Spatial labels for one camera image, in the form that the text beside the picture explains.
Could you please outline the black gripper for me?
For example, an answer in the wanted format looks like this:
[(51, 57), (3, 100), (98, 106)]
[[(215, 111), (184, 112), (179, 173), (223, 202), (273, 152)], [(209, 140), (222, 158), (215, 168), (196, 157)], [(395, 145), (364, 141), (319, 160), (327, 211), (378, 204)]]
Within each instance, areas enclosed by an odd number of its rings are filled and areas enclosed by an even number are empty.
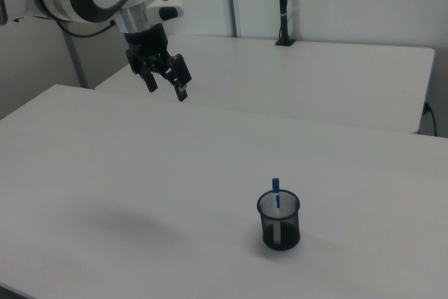
[(187, 97), (187, 84), (192, 77), (181, 54), (173, 57), (167, 52), (168, 38), (162, 24), (143, 32), (125, 33), (129, 48), (126, 56), (131, 70), (140, 75), (149, 92), (157, 90), (158, 85), (152, 72), (161, 74), (173, 85), (180, 102)]

